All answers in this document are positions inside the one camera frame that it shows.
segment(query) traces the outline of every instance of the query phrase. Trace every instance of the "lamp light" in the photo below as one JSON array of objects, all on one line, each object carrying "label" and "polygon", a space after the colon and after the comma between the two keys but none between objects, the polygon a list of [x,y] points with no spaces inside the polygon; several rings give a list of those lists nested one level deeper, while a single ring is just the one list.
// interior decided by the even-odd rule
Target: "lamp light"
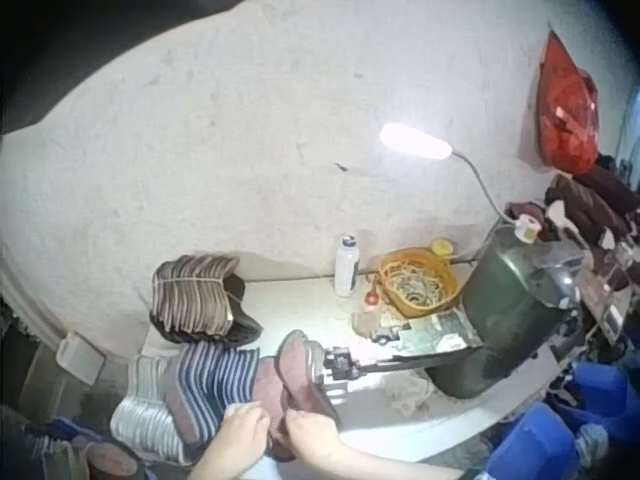
[{"label": "lamp light", "polygon": [[380,142],[392,150],[405,153],[407,155],[414,155],[425,158],[427,160],[444,160],[451,156],[458,157],[465,162],[471,171],[473,172],[476,180],[482,188],[484,196],[487,198],[491,207],[495,212],[508,223],[515,224],[516,222],[509,218],[505,213],[498,208],[498,205],[493,200],[493,197],[489,193],[486,184],[480,176],[480,172],[476,166],[466,156],[456,151],[444,140],[436,138],[428,133],[418,130],[415,127],[410,127],[403,123],[387,123],[382,127],[380,131]]}]

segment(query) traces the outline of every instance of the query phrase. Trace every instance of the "hand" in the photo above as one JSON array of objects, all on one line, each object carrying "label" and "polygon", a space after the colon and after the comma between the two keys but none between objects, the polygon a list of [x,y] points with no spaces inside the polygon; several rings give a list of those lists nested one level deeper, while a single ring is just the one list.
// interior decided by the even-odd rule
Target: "hand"
[{"label": "hand", "polygon": [[287,410],[285,423],[291,449],[312,467],[320,468],[346,449],[338,427],[329,417]]},{"label": "hand", "polygon": [[258,402],[231,405],[190,480],[233,480],[249,470],[267,448],[269,421]]}]

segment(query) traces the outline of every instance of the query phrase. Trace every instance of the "yellow cap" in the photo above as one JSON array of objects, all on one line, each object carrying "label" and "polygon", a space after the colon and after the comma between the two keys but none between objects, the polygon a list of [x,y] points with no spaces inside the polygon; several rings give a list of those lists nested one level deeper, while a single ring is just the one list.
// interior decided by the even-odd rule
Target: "yellow cap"
[{"label": "yellow cap", "polygon": [[433,253],[442,258],[447,258],[453,255],[453,244],[446,238],[436,238],[431,242],[431,250]]}]

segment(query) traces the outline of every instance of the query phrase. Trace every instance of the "white table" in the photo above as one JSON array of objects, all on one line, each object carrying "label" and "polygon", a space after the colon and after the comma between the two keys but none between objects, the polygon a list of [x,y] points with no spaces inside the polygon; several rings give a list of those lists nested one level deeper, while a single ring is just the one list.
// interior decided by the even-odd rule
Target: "white table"
[{"label": "white table", "polygon": [[[471,267],[454,267],[462,283]],[[299,328],[325,347],[350,346],[361,358],[380,352],[359,339],[350,328],[353,312],[359,311],[369,285],[364,277],[352,298],[333,293],[331,280],[248,283],[244,310],[264,327],[259,347],[262,355],[275,354],[284,336]],[[171,355],[176,346],[164,342],[150,329],[143,355]],[[529,360],[509,378],[469,401],[457,401],[439,392],[428,400],[428,413],[405,417],[392,408],[382,382],[384,375],[371,374],[353,382],[328,385],[331,399],[343,422],[342,437],[348,444],[367,452],[417,462],[447,450],[481,433],[522,406],[543,390],[559,373],[551,351],[544,346],[535,360]],[[278,465],[263,458],[245,476],[246,480],[318,480],[318,474],[293,462]]]}]

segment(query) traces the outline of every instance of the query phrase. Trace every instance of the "white plastic bottle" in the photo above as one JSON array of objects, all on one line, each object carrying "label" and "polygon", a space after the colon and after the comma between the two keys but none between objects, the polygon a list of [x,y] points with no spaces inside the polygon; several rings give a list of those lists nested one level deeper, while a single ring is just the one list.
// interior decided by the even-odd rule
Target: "white plastic bottle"
[{"label": "white plastic bottle", "polygon": [[345,235],[336,252],[336,273],[333,288],[339,297],[348,297],[356,288],[360,249],[353,235]]}]

